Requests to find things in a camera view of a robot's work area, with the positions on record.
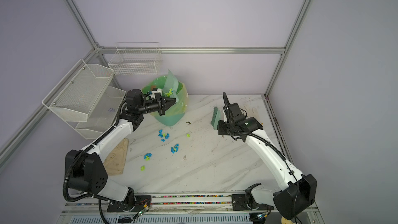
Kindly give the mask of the green plastic dustpan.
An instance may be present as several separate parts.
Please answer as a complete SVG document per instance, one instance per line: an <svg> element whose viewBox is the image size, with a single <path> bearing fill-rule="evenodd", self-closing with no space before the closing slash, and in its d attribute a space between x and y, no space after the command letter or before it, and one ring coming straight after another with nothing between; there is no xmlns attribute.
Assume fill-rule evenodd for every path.
<svg viewBox="0 0 398 224"><path fill-rule="evenodd" d="M179 101L178 93L182 90L182 83L177 79L177 77L168 70L168 74L165 79L164 86L162 88L162 95L166 96L165 93L169 91L169 89L173 89L174 94L171 96L172 98L176 98L177 102Z"/></svg>

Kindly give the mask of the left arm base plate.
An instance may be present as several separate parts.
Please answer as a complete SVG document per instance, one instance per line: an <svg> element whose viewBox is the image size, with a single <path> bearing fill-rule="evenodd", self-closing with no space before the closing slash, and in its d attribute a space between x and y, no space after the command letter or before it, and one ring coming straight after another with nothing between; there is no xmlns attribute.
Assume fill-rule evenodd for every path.
<svg viewBox="0 0 398 224"><path fill-rule="evenodd" d="M134 212L138 213L144 209L144 205L150 205L152 197L150 195L135 195L134 198L127 198L123 202L110 200L107 208L108 213Z"/></svg>

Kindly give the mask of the green hand brush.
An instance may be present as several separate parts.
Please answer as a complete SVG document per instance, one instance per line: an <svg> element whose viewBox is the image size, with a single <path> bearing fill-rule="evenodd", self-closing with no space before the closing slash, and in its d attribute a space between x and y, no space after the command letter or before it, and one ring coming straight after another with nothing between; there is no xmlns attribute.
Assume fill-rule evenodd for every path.
<svg viewBox="0 0 398 224"><path fill-rule="evenodd" d="M221 111L218 107L214 106L213 108L213 115L210 124L212 125L213 129L216 130L218 128L219 121L221 119Z"/></svg>

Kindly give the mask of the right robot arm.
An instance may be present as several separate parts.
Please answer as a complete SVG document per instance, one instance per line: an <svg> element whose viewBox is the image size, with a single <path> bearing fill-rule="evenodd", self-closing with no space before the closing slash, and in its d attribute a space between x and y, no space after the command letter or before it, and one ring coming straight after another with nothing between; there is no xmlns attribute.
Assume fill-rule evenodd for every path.
<svg viewBox="0 0 398 224"><path fill-rule="evenodd" d="M245 207L274 207L285 219L296 220L298 214L314 204L317 180L294 166L269 139L262 124L248 117L237 103L230 103L226 93L223 102L224 119L218 121L218 135L242 140L256 152L277 182L276 189L266 189L261 183L249 186L245 190Z"/></svg>

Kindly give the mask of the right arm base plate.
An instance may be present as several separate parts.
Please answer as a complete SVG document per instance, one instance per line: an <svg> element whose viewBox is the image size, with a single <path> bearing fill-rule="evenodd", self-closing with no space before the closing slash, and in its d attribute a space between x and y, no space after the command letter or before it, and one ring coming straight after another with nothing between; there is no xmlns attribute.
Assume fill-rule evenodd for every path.
<svg viewBox="0 0 398 224"><path fill-rule="evenodd" d="M233 211L272 211L273 206L266 204L258 204L253 201L249 201L245 194L233 194L232 198L232 208Z"/></svg>

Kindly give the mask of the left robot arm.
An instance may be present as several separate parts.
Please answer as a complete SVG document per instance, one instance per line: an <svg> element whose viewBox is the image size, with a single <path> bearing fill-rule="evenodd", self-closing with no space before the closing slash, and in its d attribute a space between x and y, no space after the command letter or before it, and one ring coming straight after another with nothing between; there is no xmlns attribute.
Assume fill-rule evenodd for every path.
<svg viewBox="0 0 398 224"><path fill-rule="evenodd" d="M77 202L85 198L107 201L129 212L137 207L148 208L150 200L137 203L134 190L108 177L104 162L114 148L140 126L146 114L157 112L160 116L177 103L166 97L160 89L142 93L140 89L127 92L116 111L111 127L99 138L80 150L71 150L65 156L65 174L62 186L64 199Z"/></svg>

